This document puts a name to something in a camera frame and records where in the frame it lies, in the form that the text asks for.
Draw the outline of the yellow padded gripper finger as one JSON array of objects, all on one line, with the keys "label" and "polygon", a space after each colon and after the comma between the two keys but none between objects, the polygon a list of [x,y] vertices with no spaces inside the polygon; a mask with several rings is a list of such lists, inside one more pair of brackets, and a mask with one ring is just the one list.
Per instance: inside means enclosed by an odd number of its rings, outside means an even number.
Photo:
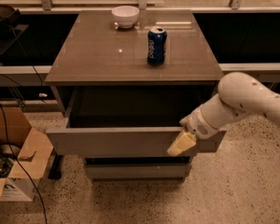
[{"label": "yellow padded gripper finger", "polygon": [[193,148],[196,145],[196,135],[190,132],[181,132],[174,142],[167,149],[170,156],[178,156],[182,152]]}]

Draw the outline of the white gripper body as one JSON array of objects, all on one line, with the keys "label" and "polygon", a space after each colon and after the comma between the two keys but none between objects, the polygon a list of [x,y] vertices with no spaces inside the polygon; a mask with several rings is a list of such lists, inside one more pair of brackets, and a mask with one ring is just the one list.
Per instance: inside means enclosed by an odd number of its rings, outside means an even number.
[{"label": "white gripper body", "polygon": [[194,133],[199,139],[208,139],[218,133],[218,129],[206,122],[199,107],[182,118],[179,123],[187,132]]}]

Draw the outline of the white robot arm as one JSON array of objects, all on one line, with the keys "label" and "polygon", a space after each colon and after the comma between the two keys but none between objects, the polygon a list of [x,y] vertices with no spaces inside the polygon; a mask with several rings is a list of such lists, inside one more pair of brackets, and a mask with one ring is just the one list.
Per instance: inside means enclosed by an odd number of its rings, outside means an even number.
[{"label": "white robot arm", "polygon": [[216,95],[179,121],[183,130],[167,153],[178,156],[195,147],[197,140],[208,139],[249,114],[263,116],[280,128],[280,94],[248,74],[228,73],[218,82]]}]

